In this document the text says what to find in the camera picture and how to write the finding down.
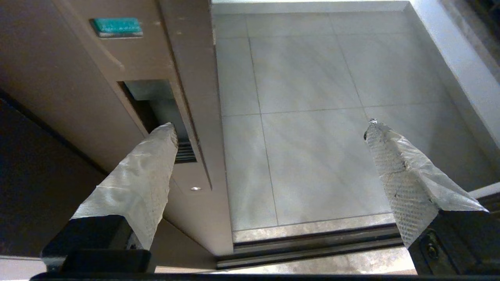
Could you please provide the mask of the tape wrapped left gripper right finger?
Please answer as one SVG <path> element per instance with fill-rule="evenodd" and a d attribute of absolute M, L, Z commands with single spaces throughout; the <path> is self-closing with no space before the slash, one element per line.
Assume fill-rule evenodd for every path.
<path fill-rule="evenodd" d="M 403 135 L 370 119 L 364 140 L 418 274 L 499 275 L 499 220 Z"/>

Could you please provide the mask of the tape wrapped left gripper left finger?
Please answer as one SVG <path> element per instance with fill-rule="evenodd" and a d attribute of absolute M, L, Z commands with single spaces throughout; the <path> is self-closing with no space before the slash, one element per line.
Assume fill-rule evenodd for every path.
<path fill-rule="evenodd" d="M 168 202 L 179 142 L 172 123 L 154 129 L 78 206 L 67 224 L 44 247 L 48 272 L 84 262 L 149 249 Z"/>

